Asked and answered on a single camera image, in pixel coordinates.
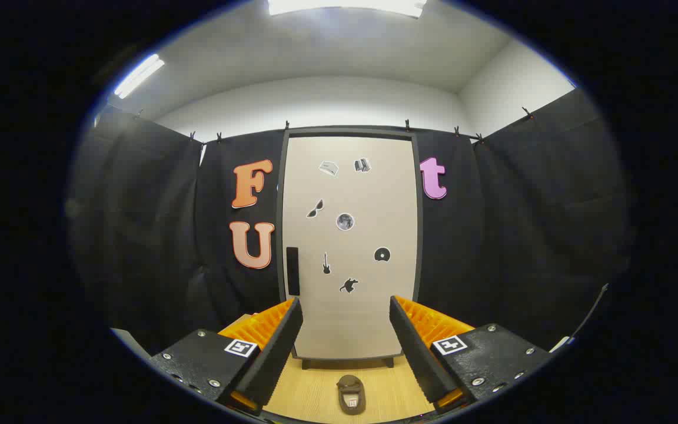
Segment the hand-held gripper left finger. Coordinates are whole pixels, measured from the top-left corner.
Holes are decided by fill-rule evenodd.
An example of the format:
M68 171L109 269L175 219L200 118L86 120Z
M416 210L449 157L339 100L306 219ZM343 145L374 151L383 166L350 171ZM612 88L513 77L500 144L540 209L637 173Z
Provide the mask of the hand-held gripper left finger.
M274 394L302 323L294 297L218 333L194 330L149 363L207 402L258 416Z

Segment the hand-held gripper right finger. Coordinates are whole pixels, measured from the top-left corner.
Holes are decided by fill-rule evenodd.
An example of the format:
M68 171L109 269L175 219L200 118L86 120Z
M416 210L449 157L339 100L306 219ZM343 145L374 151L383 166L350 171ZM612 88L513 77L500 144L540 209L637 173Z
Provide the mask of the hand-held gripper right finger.
M435 411L485 403L541 370L553 353L499 324L473 327L401 296L388 319Z

